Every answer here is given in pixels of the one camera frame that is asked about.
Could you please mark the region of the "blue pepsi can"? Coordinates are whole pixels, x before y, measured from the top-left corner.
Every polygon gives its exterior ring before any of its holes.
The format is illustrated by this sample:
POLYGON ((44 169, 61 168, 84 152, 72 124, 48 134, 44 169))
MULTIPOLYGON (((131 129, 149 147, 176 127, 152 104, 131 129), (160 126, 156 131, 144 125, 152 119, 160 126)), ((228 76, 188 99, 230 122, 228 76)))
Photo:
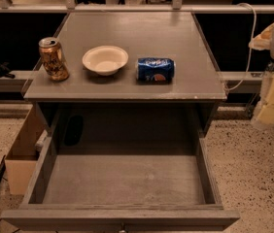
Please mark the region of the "blue pepsi can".
POLYGON ((145 57, 136 62, 136 79, 140 82, 170 82, 176 64, 170 58, 145 57))

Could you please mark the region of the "gold beverage can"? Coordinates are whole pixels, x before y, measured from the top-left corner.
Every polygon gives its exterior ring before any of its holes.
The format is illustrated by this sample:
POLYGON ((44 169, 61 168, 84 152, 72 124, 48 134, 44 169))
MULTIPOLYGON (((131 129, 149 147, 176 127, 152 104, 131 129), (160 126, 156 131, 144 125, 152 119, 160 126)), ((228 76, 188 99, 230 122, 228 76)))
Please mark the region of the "gold beverage can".
POLYGON ((69 78, 61 44, 54 37, 39 41, 39 53, 42 64, 53 81, 61 82, 69 78))

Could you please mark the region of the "grey open top drawer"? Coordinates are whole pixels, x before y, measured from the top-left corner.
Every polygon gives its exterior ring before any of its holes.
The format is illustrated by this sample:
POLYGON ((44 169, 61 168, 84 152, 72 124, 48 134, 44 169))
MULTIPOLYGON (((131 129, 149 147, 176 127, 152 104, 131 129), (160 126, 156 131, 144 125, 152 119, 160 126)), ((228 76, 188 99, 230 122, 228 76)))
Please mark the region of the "grey open top drawer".
POLYGON ((44 142, 14 210, 1 215, 25 231, 223 231, 240 215, 227 210, 204 138, 175 149, 87 150, 44 142))

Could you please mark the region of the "white paper bowl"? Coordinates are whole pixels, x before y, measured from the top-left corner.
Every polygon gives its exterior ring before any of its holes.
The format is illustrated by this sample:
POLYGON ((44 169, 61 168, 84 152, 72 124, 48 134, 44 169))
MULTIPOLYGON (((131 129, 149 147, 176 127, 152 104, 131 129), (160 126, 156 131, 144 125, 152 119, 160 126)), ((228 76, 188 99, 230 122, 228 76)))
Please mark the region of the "white paper bowl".
POLYGON ((82 62, 91 72, 101 76, 111 76, 128 62, 128 53, 116 46, 100 46, 88 50, 82 62))

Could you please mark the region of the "grey cabinet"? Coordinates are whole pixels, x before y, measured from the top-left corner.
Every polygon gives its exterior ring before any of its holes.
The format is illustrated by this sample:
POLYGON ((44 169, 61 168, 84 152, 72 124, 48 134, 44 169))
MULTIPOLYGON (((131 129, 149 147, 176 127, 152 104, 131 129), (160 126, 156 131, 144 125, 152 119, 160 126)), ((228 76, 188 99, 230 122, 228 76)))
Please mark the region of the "grey cabinet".
POLYGON ((58 35, 70 77, 53 83, 39 71, 26 99, 46 107, 57 103, 84 116, 80 140, 86 148, 184 146, 207 134, 211 117, 226 95, 194 15, 188 12, 87 12, 71 14, 58 35), (128 62, 101 76, 83 65, 84 54, 116 46, 128 62), (139 58, 175 61, 170 82, 136 79, 139 58))

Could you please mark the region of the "cardboard box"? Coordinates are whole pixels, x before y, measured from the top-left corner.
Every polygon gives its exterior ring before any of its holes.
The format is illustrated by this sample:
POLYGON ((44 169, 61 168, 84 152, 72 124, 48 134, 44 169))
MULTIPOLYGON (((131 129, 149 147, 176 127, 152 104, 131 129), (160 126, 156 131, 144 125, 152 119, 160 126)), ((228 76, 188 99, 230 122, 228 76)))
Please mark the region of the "cardboard box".
POLYGON ((45 130, 44 123, 32 107, 5 157, 9 190, 12 195, 24 195, 36 167, 36 144, 45 130))

